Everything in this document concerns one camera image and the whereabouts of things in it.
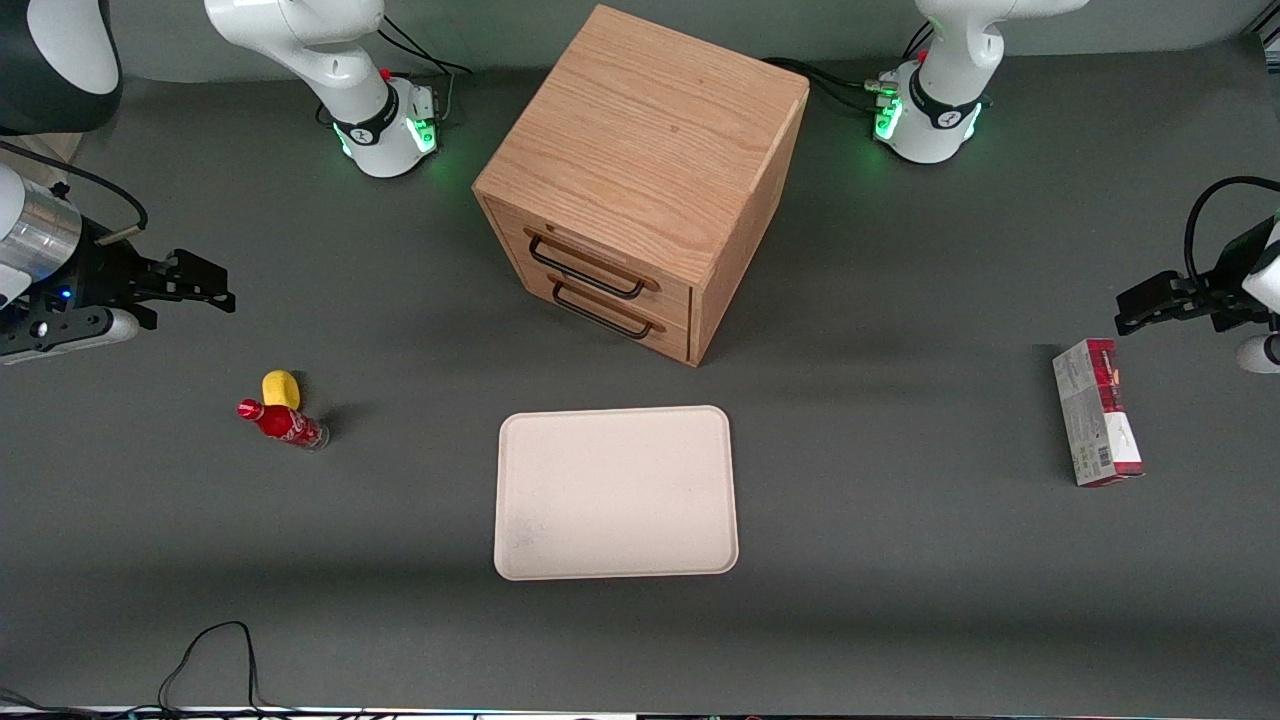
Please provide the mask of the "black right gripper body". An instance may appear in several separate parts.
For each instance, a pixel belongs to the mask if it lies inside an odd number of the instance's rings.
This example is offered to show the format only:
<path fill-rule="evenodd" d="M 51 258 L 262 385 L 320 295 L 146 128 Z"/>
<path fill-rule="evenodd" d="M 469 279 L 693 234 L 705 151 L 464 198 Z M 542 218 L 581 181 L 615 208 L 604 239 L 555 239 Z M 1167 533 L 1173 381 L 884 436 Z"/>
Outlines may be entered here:
<path fill-rule="evenodd" d="M 55 309 L 113 307 L 129 313 L 145 331 L 157 328 L 157 314 L 145 304 L 161 300 L 170 260 L 141 255 L 128 240 L 100 243 L 109 231 L 84 222 L 72 259 L 55 274 Z"/>

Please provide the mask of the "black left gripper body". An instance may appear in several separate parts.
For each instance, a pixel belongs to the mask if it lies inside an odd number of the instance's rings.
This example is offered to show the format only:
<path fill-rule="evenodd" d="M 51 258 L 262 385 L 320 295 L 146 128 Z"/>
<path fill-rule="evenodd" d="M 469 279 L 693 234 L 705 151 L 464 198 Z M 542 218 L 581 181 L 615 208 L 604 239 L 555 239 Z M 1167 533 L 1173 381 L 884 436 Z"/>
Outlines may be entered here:
<path fill-rule="evenodd" d="M 1213 329 L 1277 324 L 1279 228 L 1271 217 L 1229 242 L 1208 273 L 1211 297 L 1222 306 L 1211 313 Z"/>

